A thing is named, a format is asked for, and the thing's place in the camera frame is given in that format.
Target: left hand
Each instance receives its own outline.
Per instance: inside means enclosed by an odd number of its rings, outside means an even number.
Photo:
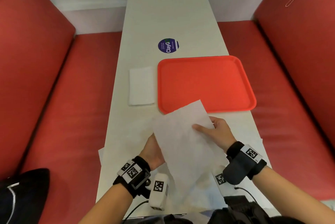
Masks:
[[[152,134],[139,154],[148,164],[151,171],[162,165],[165,160],[162,151],[157,143],[155,134]]]

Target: red tray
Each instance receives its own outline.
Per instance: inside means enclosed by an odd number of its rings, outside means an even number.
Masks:
[[[208,113],[256,106],[242,63],[231,55],[162,60],[157,83],[158,108],[164,114],[199,99]]]

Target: black cable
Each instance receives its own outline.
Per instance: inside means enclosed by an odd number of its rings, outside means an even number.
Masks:
[[[248,192],[248,194],[254,199],[254,201],[256,202],[256,204],[258,204],[257,201],[256,201],[256,199],[255,199],[255,198],[251,195],[251,193],[250,193],[249,191],[247,191],[246,189],[241,188],[241,187],[235,187],[234,189],[242,189],[242,190],[244,190],[245,192]]]
[[[125,222],[126,222],[126,220],[128,219],[128,217],[139,207],[139,206],[141,206],[141,205],[143,205],[143,204],[145,204],[145,203],[149,203],[149,200],[147,200],[147,201],[144,201],[144,202],[142,202],[142,203],[140,203],[138,206],[136,206],[131,212],[130,212],[130,214],[128,214],[128,216],[123,220],[123,222],[122,222],[122,224],[124,224]]]

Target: table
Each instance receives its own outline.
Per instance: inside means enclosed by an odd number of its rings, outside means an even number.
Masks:
[[[160,51],[158,43],[166,38],[177,40],[179,49],[170,53]],[[112,186],[117,171],[124,163],[143,149],[152,133],[152,118],[162,115],[157,103],[152,106],[128,106],[129,69],[147,66],[156,68],[166,58],[220,55],[229,54],[208,0],[128,0],[97,201]],[[237,140],[251,144],[267,159],[250,111],[213,115],[224,118]],[[143,205],[131,217],[199,212],[224,207],[224,199],[211,174],[206,174],[203,180],[207,187],[191,193],[184,205],[176,207],[168,197],[164,212]],[[243,180],[240,186],[248,189],[262,207],[272,207],[248,179]],[[136,197],[128,212],[142,201],[144,197]]]

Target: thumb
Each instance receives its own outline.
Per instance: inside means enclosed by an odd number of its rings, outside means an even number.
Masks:
[[[201,126],[199,124],[193,124],[192,128],[195,129],[196,131],[202,132],[202,133],[204,133],[204,134],[206,134],[208,136],[211,136],[212,135],[212,131],[213,131],[212,129],[208,129],[208,128],[206,128],[204,126]]]

